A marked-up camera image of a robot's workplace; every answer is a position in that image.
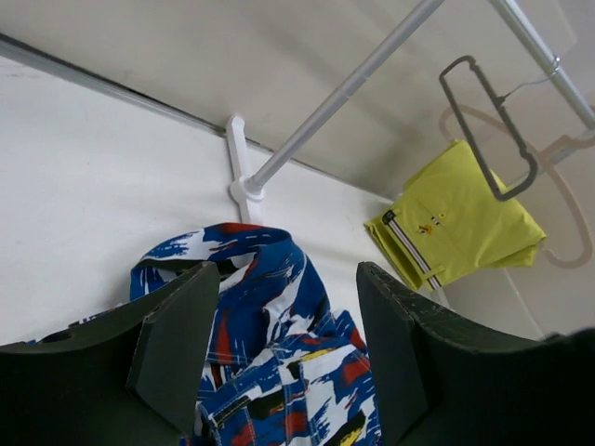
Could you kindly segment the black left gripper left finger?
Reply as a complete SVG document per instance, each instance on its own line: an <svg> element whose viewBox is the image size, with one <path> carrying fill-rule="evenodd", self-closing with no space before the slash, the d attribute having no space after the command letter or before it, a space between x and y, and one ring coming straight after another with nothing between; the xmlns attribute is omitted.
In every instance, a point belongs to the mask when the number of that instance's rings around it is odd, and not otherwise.
<svg viewBox="0 0 595 446"><path fill-rule="evenodd" d="M217 267L37 343L1 348L5 445L175 445L193 432Z"/></svg>

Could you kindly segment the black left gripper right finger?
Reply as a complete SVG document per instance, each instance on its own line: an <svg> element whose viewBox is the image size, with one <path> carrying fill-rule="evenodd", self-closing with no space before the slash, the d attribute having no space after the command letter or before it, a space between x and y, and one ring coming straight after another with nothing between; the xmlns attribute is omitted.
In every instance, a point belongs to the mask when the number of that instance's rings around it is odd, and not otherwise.
<svg viewBox="0 0 595 446"><path fill-rule="evenodd" d="M388 445L590 445L594 333L530 340L471 321L371 262L359 305Z"/></svg>

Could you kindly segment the blue patterned trousers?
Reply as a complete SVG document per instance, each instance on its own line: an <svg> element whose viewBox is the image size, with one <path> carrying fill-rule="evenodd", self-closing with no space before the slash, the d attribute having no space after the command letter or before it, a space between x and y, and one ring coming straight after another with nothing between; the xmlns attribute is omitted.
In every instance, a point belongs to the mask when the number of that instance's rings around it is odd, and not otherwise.
<svg viewBox="0 0 595 446"><path fill-rule="evenodd" d="M202 261L218 269L218 304L181 443L381 444L367 347L291 235L229 222L166 240L132 268L130 299Z"/></svg>

